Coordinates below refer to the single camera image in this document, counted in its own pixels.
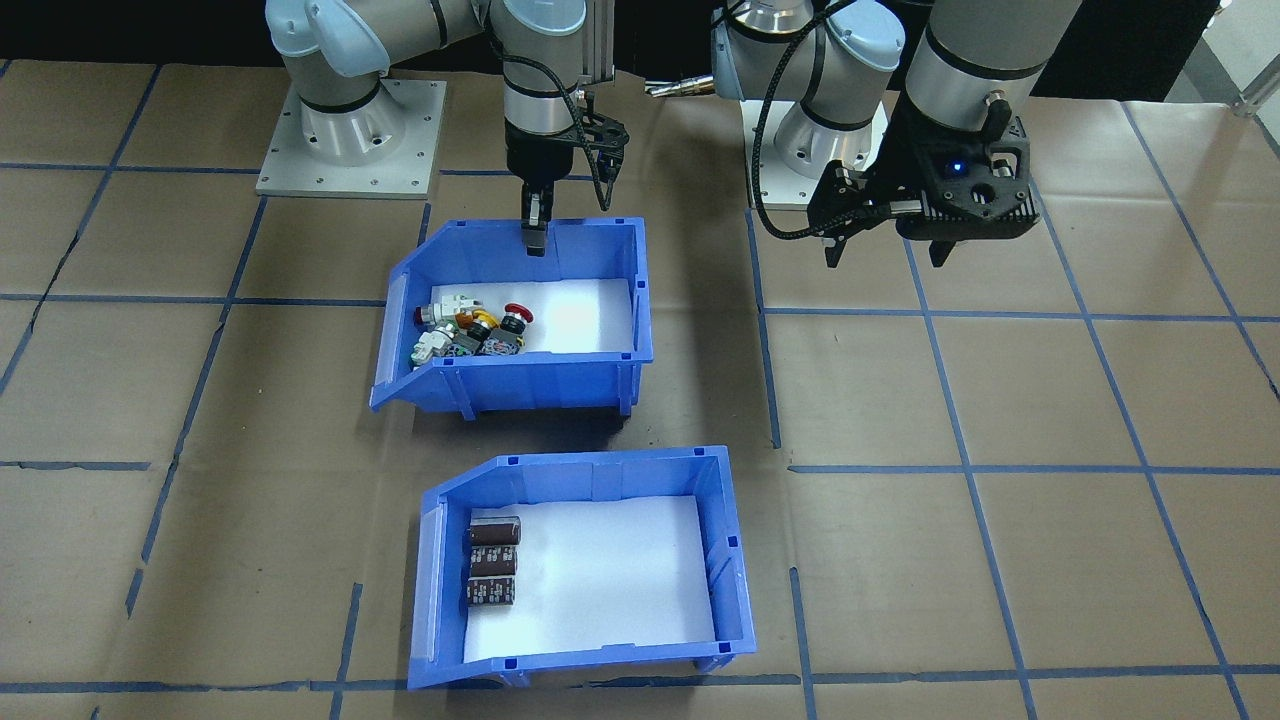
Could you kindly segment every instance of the blue tape grid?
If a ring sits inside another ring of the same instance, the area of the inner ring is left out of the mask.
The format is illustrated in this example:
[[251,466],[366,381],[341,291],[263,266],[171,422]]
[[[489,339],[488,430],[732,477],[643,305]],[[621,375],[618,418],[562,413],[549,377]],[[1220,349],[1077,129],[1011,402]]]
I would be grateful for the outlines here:
[[1196,228],[1192,227],[1190,219],[1187,217],[1187,211],[1183,209],[1183,204],[1178,200],[1178,193],[1174,192],[1171,184],[1169,184],[1169,178],[1165,177],[1165,170],[1161,169],[1160,163],[1156,160],[1156,155],[1151,151],[1151,145],[1147,143],[1147,137],[1142,135],[1142,128],[1138,127],[1138,122],[1133,117],[1133,111],[1129,110],[1126,102],[1120,104],[1120,109],[1124,110],[1125,119],[1129,120],[1129,127],[1133,128],[1133,133],[1138,137],[1138,142],[1142,145],[1142,151],[1147,154],[1147,160],[1151,163],[1151,168],[1156,170],[1156,177],[1160,178],[1160,184],[1164,186],[1165,193],[1169,196],[1169,201],[1174,204],[1174,210],[1178,211],[1178,219],[1181,220],[1183,228],[1187,229],[1187,237],[1190,238],[1192,245],[1196,247],[1196,254],[1199,255],[1201,263],[1204,264],[1204,269],[1208,270],[1210,279],[1213,281],[1213,287],[1217,288],[1219,296],[1222,299],[1222,304],[1226,305],[1226,311],[1231,316],[1231,322],[1235,323],[1235,328],[1240,331],[1240,337],[1244,340],[1245,347],[1249,348],[1249,354],[1253,355],[1253,361],[1258,364],[1262,369],[1262,374],[1267,378],[1267,384],[1271,386],[1271,393],[1280,400],[1280,389],[1276,388],[1276,380],[1267,370],[1266,363],[1262,361],[1262,355],[1258,354],[1258,347],[1253,343],[1253,338],[1249,337],[1249,331],[1244,327],[1244,322],[1240,319],[1239,313],[1235,311],[1235,304],[1231,302],[1230,296],[1226,293],[1226,286],[1222,284],[1221,278],[1217,277],[1217,270],[1213,269],[1213,263],[1210,261],[1208,254],[1204,252],[1204,246],[1201,243],[1199,236],[1196,234]]
[[751,209],[746,214],[746,240],[751,250],[751,282],[755,287],[755,313],[760,331],[760,356],[764,363],[764,395],[769,404],[769,434],[773,439],[774,450],[782,447],[782,424],[778,420],[778,395],[773,384],[773,355],[769,351],[769,324],[765,319],[764,283],[760,279],[760,252],[755,242],[755,219]]
[[347,670],[351,667],[351,650],[356,644],[356,619],[360,618],[360,596],[365,585],[351,585],[351,607],[347,610],[347,630],[342,635],[342,659],[338,661],[338,675],[334,679],[333,700],[329,701],[329,720],[342,717],[342,693],[346,691]]
[[969,448],[964,441],[964,432],[960,429],[960,415],[956,413],[955,397],[951,395],[951,380],[947,378],[947,368],[942,361],[942,346],[938,345],[938,334],[933,327],[929,301],[924,295],[924,282],[920,279],[920,268],[915,263],[915,254],[911,252],[911,241],[904,238],[902,250],[906,252],[906,261],[911,269],[911,281],[915,283],[915,295],[920,301],[920,311],[924,316],[924,329],[929,336],[929,346],[933,348],[933,363],[937,365],[938,380],[942,383],[942,396],[946,400],[947,415],[951,418],[951,430],[955,434],[956,450],[960,452],[960,465],[964,470],[965,483],[969,487],[969,501],[973,503],[973,512],[978,520],[982,548],[987,555],[987,566],[991,570],[991,579],[996,585],[996,601],[1000,603],[1000,615],[1005,623],[1005,634],[1009,635],[1009,648],[1014,656],[1014,670],[1018,673],[1018,684],[1023,691],[1023,705],[1027,707],[1028,720],[1037,720],[1036,698],[1032,697],[1032,684],[1027,674],[1027,664],[1023,660],[1021,643],[1018,642],[1014,615],[1009,607],[1009,597],[1005,593],[1005,580],[1000,574],[1000,564],[996,561],[996,548],[991,542],[987,515],[983,512],[982,496],[978,493],[978,482],[974,479],[973,468],[969,462]]
[[142,473],[150,462],[91,462],[76,460],[0,460],[0,468],[20,470],[96,470],[104,473]]
[[[1233,665],[1236,675],[1280,675],[1280,665]],[[1028,669],[1032,680],[1074,680],[1091,678],[1194,678],[1220,675],[1217,665],[1138,665],[1116,667]],[[942,673],[815,673],[814,685],[882,685],[900,683],[993,683],[1016,680],[1014,670],[948,670]],[[795,687],[801,679],[774,675],[685,675],[635,676],[591,682],[581,688],[687,688],[687,687]],[[266,685],[209,685],[161,682],[81,682],[81,683],[0,683],[0,694],[124,694],[124,693],[207,693],[207,692],[396,692],[408,688],[399,679],[379,680],[284,680]],[[449,689],[499,689],[499,683],[468,680],[452,683]]]
[[805,717],[818,720],[818,701],[813,692],[813,665],[809,661],[809,629],[804,621],[800,570],[795,568],[791,569],[791,610],[796,620],[796,643],[800,646],[800,685],[804,688]]
[[[244,249],[241,251],[239,264],[236,266],[236,274],[232,275],[230,287],[227,290],[227,296],[223,300],[223,310],[218,318],[218,329],[214,331],[212,337],[209,341],[209,350],[205,352],[205,364],[200,369],[200,377],[196,380],[196,388],[191,393],[191,402],[187,405],[187,415],[182,421],[182,430],[178,432],[178,442],[173,448],[173,460],[169,462],[169,471],[165,474],[164,484],[160,487],[160,496],[156,498],[155,510],[151,512],[151,524],[147,527],[146,539],[142,542],[141,560],[143,568],[151,562],[151,551],[155,548],[156,534],[160,532],[160,519],[164,515],[165,503],[169,501],[169,491],[173,488],[174,477],[178,473],[178,464],[182,460],[182,450],[187,443],[187,436],[191,433],[191,427],[196,420],[196,411],[200,409],[200,398],[205,393],[205,386],[209,382],[209,373],[214,366],[214,356],[218,354],[218,346],[223,341],[223,331],[227,329],[227,319],[230,315],[232,307],[234,306],[236,292],[239,290],[241,279],[244,277],[244,268],[248,265],[250,252],[253,251],[253,242],[257,240],[257,231],[262,225],[262,214],[266,213],[268,199],[260,197],[257,201],[257,211],[253,214],[253,223],[250,225],[248,237],[244,238]],[[138,575],[134,578],[137,587],[131,588],[129,596],[125,598],[125,611],[132,618],[133,616],[133,603],[137,601],[138,588],[142,584],[142,573],[138,570]]]
[[[1137,126],[1134,126],[1134,131],[1137,132]],[[1152,164],[1155,164],[1155,158],[1152,158]],[[1217,657],[1219,670],[1226,679],[1226,687],[1231,692],[1231,700],[1235,702],[1235,708],[1240,715],[1240,720],[1249,720],[1249,711],[1244,707],[1244,698],[1240,696],[1240,689],[1235,684],[1235,675],[1231,673],[1231,667],[1226,661],[1226,653],[1222,651],[1222,643],[1219,641],[1217,632],[1213,629],[1213,623],[1204,609],[1204,602],[1201,600],[1199,587],[1196,584],[1196,578],[1192,574],[1190,565],[1187,561],[1187,556],[1183,553],[1183,546],[1178,539],[1172,519],[1169,516],[1169,509],[1165,507],[1165,498],[1160,492],[1160,483],[1156,480],[1156,473],[1147,459],[1147,451],[1142,446],[1142,438],[1138,437],[1138,428],[1133,421],[1133,415],[1129,413],[1129,406],[1125,404],[1124,395],[1120,392],[1120,384],[1116,380],[1111,363],[1107,360],[1107,354],[1102,347],[1102,338],[1098,336],[1093,319],[1088,316],[1084,295],[1080,292],[1080,286],[1075,281],[1075,273],[1071,270],[1071,264],[1066,259],[1066,251],[1062,249],[1057,228],[1053,225],[1053,218],[1048,211],[1043,195],[1039,192],[1039,187],[1037,187],[1034,182],[1032,183],[1032,191],[1036,195],[1036,200],[1041,205],[1044,227],[1048,229],[1050,240],[1052,240],[1053,249],[1057,251],[1057,256],[1062,263],[1062,269],[1066,272],[1066,279],[1071,286],[1071,293],[1075,296],[1075,304],[1080,307],[1080,314],[1085,315],[1084,325],[1089,331],[1089,338],[1093,341],[1093,348],[1098,354],[1098,361],[1102,364],[1102,370],[1107,377],[1107,383],[1111,386],[1111,395],[1115,397],[1116,405],[1120,409],[1120,415],[1124,419],[1129,439],[1133,442],[1133,448],[1138,454],[1140,469],[1147,477],[1147,486],[1151,488],[1151,496],[1156,503],[1156,510],[1160,514],[1160,520],[1165,525],[1165,533],[1169,536],[1169,543],[1172,546],[1174,555],[1178,557],[1178,566],[1181,569],[1183,579],[1187,582],[1187,589],[1190,592],[1192,600],[1196,602],[1196,610],[1199,612],[1201,621],[1204,625],[1204,633],[1208,635],[1210,644],[1213,647],[1213,655]]]
[[67,259],[70,258],[72,251],[79,245],[81,238],[84,236],[84,229],[88,227],[90,218],[93,217],[93,210],[97,209],[97,204],[102,200],[102,193],[106,192],[106,183],[110,182],[114,169],[120,164],[120,156],[124,155],[124,147],[129,143],[129,138],[133,137],[133,131],[138,127],[138,120],[142,118],[142,110],[147,105],[147,100],[151,97],[151,91],[156,87],[156,81],[160,78],[160,65],[156,65],[151,70],[151,77],[147,79],[147,86],[142,91],[142,97],[138,100],[138,106],[133,110],[133,117],[129,118],[129,124],[124,128],[124,136],[120,138],[120,143],[116,146],[115,152],[111,155],[111,163],[104,168],[102,179],[97,183],[97,190],[93,191],[93,197],[90,200],[88,208],[84,210],[84,215],[81,218],[79,225],[76,228],[76,234],[72,237],[70,243],[67,246],[67,251],[63,252],[61,259],[58,261],[58,266],[54,268],[54,275],[49,278],[49,284],[45,286],[45,292],[41,295],[40,300],[36,302],[36,307],[31,311],[31,320],[27,323],[27,329],[22,333],[22,338],[18,341],[18,347],[14,350],[13,356],[9,359],[9,364],[5,366],[4,374],[0,375],[0,395],[4,395],[9,382],[13,379],[14,372],[18,369],[18,361],[22,360],[22,354],[27,351],[27,345],[31,343],[31,338],[36,332],[36,320],[40,318],[40,310],[45,305],[45,297],[49,296],[50,291],[54,288],[54,283],[58,282],[58,275],[61,274],[63,268],[67,265]]
[[0,163],[0,170],[83,170],[115,173],[183,173],[197,176],[256,176],[257,168],[197,168],[177,165],[86,165],[79,163]]

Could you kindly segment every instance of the black cable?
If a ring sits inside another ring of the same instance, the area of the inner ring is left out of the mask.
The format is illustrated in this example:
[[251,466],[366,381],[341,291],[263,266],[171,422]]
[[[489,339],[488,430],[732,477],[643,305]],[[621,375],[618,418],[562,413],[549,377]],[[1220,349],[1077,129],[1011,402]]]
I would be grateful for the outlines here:
[[716,29],[716,26],[718,26],[722,22],[724,22],[726,18],[728,18],[730,15],[732,15],[733,13],[736,13],[739,8],[741,8],[742,5],[746,5],[748,3],[749,3],[749,0],[737,0],[737,3],[733,3],[733,5],[730,5],[728,0],[724,0],[724,3],[722,5],[724,8],[724,12],[721,13],[721,17],[718,17],[718,18],[716,18],[716,19],[712,20],[712,29]]
[[588,147],[586,126],[582,124],[582,113],[577,108],[577,101],[575,101],[573,97],[570,95],[568,90],[564,88],[564,83],[561,82],[559,76],[556,74],[556,70],[550,69],[545,64],[534,60],[531,58],[524,58],[521,55],[508,55],[502,49],[502,42],[493,33],[493,28],[486,27],[485,29],[488,31],[489,36],[489,47],[493,50],[493,54],[498,56],[499,60],[502,60],[503,63],[516,63],[517,65],[527,65],[530,68],[534,68],[535,70],[539,70],[544,76],[547,76],[556,86],[556,91],[559,92],[561,100],[563,100],[564,105],[568,106],[570,117],[573,118],[573,131],[577,133],[577,146],[582,149],[582,155],[586,156],[586,168],[591,172],[591,186],[595,190],[595,200],[596,202],[599,202],[602,213],[608,211],[609,205],[613,204],[613,183],[612,182],[608,183],[607,186],[608,190],[604,191],[600,190],[600,184],[603,181],[600,181],[600,173],[595,168],[595,160],[591,158],[591,150]]
[[760,224],[764,229],[769,231],[769,234],[781,240],[800,240],[803,237],[819,236],[827,231],[836,229],[850,220],[865,219],[868,215],[868,209],[854,208],[846,213],[836,215],[835,218],[822,223],[819,225],[809,225],[799,231],[783,231],[769,220],[769,214],[764,209],[764,197],[760,195],[760,147],[764,141],[764,126],[769,118],[769,108],[773,105],[773,96],[778,91],[778,85],[782,82],[782,74],[787,69],[787,63],[791,61],[791,56],[795,55],[800,44],[804,42],[809,33],[822,23],[827,22],[827,18],[844,10],[851,5],[855,0],[835,0],[831,5],[827,5],[820,13],[815,14],[809,22],[806,22],[800,29],[796,31],[796,36],[787,42],[786,50],[782,51],[782,58],[778,59],[778,67],[773,70],[773,77],[769,78],[769,86],[764,91],[764,99],[760,104],[760,118],[755,126],[755,140],[751,142],[751,201],[755,202],[755,214],[760,218]]

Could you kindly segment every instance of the silver cylinder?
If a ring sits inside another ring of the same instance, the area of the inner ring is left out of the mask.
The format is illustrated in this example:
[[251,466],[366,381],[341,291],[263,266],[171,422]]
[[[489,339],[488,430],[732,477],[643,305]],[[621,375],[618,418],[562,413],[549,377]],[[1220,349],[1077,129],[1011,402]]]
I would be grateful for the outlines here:
[[1016,114],[1036,87],[1039,70],[1018,79],[991,79],[948,65],[920,42],[906,70],[906,94],[922,113],[946,127],[977,132],[987,119],[987,96],[1000,90]]
[[773,136],[782,161],[792,172],[813,179],[820,178],[832,160],[840,160],[846,168],[858,167],[870,154],[874,141],[870,124],[855,131],[832,129],[810,119],[799,104],[791,106]]
[[[489,10],[494,33],[502,41],[503,50],[508,55],[518,55],[543,63],[556,73],[566,88],[573,88],[582,72],[581,31],[586,18],[585,1],[571,0],[581,6],[582,19],[570,23],[567,28],[530,27],[512,14],[507,6],[508,1],[493,0]],[[543,94],[556,91],[556,83],[545,73],[529,65],[503,63],[502,74],[507,82],[518,88]]]
[[534,135],[556,135],[573,123],[564,99],[525,95],[515,87],[503,87],[503,114],[507,122]]
[[969,63],[1025,70],[1053,56],[1079,8],[1080,0],[937,0],[928,28]]
[[1080,0],[937,0],[906,73],[925,115],[975,132],[1001,91],[1018,113],[1075,17]]
[[755,32],[787,35],[813,19],[809,0],[748,0],[733,10],[733,19]]
[[346,0],[378,35],[392,64],[480,32],[468,0]]
[[301,120],[307,149],[334,165],[367,165],[404,140],[404,108],[380,86],[369,102],[346,113],[303,105]]
[[287,55],[280,58],[289,72],[289,79],[293,81],[293,88],[311,105],[328,108],[351,105],[367,97],[378,86],[378,73],[340,76],[329,67],[319,50],[297,58]]

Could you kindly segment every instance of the electronic component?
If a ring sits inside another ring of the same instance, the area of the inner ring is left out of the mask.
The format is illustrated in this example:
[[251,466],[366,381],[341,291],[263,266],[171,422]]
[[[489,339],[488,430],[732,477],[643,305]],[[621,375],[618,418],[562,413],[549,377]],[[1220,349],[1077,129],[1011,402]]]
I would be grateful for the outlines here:
[[513,605],[516,578],[472,578],[467,580],[467,605]]
[[520,518],[474,518],[471,544],[520,544]]
[[481,544],[471,548],[471,577],[493,578],[516,574],[516,546]]

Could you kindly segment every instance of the metal bracket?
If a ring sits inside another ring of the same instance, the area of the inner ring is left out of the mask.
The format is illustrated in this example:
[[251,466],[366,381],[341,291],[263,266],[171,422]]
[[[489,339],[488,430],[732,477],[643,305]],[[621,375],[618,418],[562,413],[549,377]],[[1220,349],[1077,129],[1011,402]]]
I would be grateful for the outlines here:
[[289,88],[257,178],[259,195],[287,197],[380,197],[424,200],[435,174],[444,110],[443,81],[384,79],[403,111],[404,137],[396,147],[356,167],[319,156],[302,129],[301,101]]
[[[745,100],[740,105],[742,108],[742,137],[746,142],[746,172],[750,177],[751,143],[755,142],[755,124],[760,118],[763,102]],[[813,197],[814,188],[818,187],[817,179],[806,178],[788,168],[773,146],[778,126],[782,124],[782,118],[786,117],[792,105],[795,102],[774,101],[769,108],[769,122],[764,127],[764,142],[760,143],[760,195],[764,199],[765,210],[804,210]],[[874,138],[872,150],[865,159],[854,165],[854,170],[864,170],[876,161],[877,155],[879,155],[881,137],[884,136],[887,127],[888,117],[884,114],[884,106],[881,105],[876,109],[876,117],[872,118],[872,136]]]

